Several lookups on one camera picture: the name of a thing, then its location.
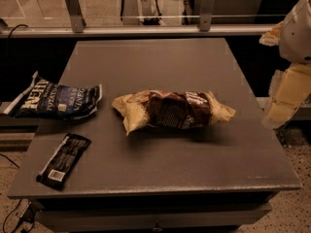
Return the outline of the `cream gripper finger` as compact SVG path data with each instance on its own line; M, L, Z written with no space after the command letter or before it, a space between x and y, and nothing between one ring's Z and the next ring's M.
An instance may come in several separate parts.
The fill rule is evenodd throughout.
M262 124L277 129L294 116L311 94L311 65L292 63L285 71L276 70L268 94Z
M264 46L278 46L280 43L280 32L282 26L283 22L275 24L270 30L261 35L259 42Z

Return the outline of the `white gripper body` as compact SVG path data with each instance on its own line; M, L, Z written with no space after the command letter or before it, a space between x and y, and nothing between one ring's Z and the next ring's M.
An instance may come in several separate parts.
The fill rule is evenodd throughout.
M279 52L290 62L311 64L311 0L299 0L286 15Z

